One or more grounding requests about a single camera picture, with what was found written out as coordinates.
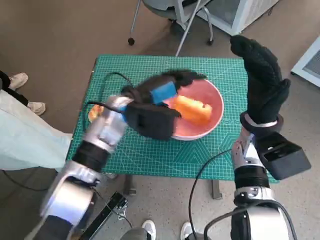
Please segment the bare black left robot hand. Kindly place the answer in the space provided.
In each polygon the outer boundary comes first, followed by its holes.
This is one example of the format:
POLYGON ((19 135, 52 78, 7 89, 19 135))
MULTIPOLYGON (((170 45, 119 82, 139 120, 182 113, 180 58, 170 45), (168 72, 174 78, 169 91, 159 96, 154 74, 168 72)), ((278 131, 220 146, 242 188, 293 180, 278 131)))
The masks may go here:
POLYGON ((207 76, 188 69, 173 69, 153 75, 141 82, 134 89, 145 104, 158 105, 173 98, 181 87, 187 87, 194 81, 206 79, 207 76))

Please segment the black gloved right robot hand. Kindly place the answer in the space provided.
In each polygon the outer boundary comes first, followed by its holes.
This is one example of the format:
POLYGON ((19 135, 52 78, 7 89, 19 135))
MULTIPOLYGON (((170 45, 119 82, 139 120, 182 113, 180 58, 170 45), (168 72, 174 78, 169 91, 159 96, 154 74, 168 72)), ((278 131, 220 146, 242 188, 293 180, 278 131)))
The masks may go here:
POLYGON ((291 85, 282 77, 278 58, 256 40, 241 35, 230 38, 230 50, 243 59, 247 73, 247 114, 257 125, 276 121, 291 85))

